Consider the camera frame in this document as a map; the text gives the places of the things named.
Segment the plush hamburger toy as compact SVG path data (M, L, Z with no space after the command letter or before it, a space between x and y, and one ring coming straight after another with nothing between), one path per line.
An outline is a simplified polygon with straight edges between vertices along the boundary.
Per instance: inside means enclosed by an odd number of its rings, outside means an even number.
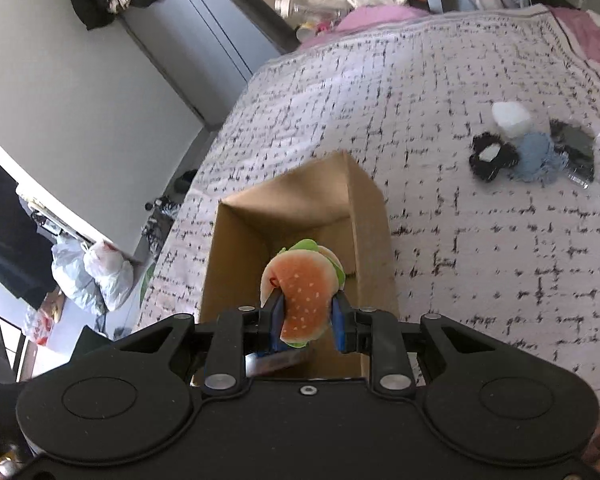
M272 292L282 292L285 316L280 340L303 348L327 330L332 297L344 289L346 274L338 257L315 240L305 238L283 248L264 268L261 306Z

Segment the shoes on floor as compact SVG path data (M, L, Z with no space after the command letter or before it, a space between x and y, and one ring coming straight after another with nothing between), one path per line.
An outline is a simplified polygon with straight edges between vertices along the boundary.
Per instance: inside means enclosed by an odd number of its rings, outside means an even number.
M149 216L143 228L143 236L150 242L166 239L197 172L197 169L185 171L174 180L163 196L145 204Z

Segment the white plastic bags on floor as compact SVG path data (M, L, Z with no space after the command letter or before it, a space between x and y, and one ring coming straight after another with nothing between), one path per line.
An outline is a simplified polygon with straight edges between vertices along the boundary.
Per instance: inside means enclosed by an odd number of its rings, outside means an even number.
M86 247L71 236L60 236L52 256L52 275L57 285L86 312L114 312L132 292L132 263L107 243Z

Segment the patterned white bed blanket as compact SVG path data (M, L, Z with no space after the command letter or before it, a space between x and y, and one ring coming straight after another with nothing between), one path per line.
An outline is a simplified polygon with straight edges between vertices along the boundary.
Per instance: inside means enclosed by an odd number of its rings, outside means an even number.
M593 133L595 179L472 175L492 106ZM216 208L349 152L385 197L402 315L440 312L569 368L600 399L600 16L532 6L347 32L265 64L216 136L169 235L139 326L198 313Z

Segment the grey door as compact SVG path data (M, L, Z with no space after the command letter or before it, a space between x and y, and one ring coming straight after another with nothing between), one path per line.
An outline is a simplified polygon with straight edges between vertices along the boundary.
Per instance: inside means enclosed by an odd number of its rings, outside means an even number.
M253 74L280 55L232 0L158 0L123 14L130 34L211 127L230 114Z

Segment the clear plastic bottle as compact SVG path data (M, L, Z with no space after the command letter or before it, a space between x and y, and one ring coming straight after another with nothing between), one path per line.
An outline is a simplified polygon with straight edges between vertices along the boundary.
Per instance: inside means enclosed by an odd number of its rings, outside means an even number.
M275 0L275 11L288 23L336 22L352 10L348 0Z

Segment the pink bed sheet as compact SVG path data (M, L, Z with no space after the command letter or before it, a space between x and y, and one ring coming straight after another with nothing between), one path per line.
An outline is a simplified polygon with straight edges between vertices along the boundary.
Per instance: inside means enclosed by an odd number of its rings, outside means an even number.
M578 373L600 398L600 18L542 6L355 13L303 47L345 148L384 190L401 312L442 312ZM471 139L516 101L595 136L582 188L472 175ZM588 448L600 460L600 422Z

